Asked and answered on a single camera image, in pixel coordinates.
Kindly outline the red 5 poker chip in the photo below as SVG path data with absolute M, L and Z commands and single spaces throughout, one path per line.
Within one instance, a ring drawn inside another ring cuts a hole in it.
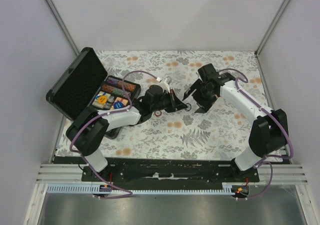
M 155 112 L 154 112 L 154 115 L 155 115 L 156 117 L 160 117 L 160 116 L 162 115 L 162 112 L 161 112 L 160 110 L 155 111 Z

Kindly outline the red Texas Holdem card deck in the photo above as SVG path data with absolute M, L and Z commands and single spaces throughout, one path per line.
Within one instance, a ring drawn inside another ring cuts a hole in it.
M 129 101 L 122 97 L 117 97 L 111 106 L 111 110 L 124 108 L 128 105 Z

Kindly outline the blue small blind button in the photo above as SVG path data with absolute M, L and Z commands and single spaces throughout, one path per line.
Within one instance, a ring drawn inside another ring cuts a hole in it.
M 112 105 L 113 109 L 117 110 L 117 109 L 121 109 L 124 107 L 124 104 L 121 101 L 116 101 L 113 105 Z

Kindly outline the yellow big blind button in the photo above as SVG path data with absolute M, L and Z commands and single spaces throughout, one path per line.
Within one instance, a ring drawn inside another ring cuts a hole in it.
M 97 99 L 97 102 L 102 105 L 105 104 L 107 101 L 108 101 L 108 97 L 105 95 L 101 95 Z

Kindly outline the blue card deck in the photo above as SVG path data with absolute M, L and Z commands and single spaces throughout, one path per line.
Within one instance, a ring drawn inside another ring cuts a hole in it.
M 103 108 L 111 99 L 111 94 L 100 91 L 94 98 L 92 105 L 98 108 Z

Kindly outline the blue 10 chip stack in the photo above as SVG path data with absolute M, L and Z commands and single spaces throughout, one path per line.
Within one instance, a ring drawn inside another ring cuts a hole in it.
M 187 104 L 187 108 L 186 108 L 186 110 L 187 110 L 187 111 L 190 111 L 190 110 L 191 110 L 191 108 L 192 108 L 192 106 L 191 106 L 190 104 Z

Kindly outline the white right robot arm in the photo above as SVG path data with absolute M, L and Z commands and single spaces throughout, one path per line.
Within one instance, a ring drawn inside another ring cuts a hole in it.
M 235 182 L 247 176 L 247 170 L 256 166 L 268 157 L 277 156 L 274 151 L 292 142 L 288 133 L 287 115 L 282 109 L 273 110 L 259 103 L 241 86 L 238 79 L 226 82 L 198 79 L 185 91 L 183 98 L 192 96 L 199 108 L 196 113 L 206 113 L 218 97 L 227 102 L 244 115 L 251 123 L 248 147 L 234 159 L 235 166 L 229 169 L 229 176 Z

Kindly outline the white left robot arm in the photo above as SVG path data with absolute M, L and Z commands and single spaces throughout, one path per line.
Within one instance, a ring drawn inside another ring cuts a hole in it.
M 191 106 L 183 103 L 171 89 L 150 88 L 144 96 L 133 99 L 129 106 L 113 110 L 97 110 L 87 107 L 66 131 L 71 141 L 70 150 L 76 147 L 83 160 L 93 168 L 93 176 L 103 182 L 110 177 L 108 161 L 100 150 L 106 133 L 110 130 L 142 124 L 155 112 L 174 113 L 189 111 Z

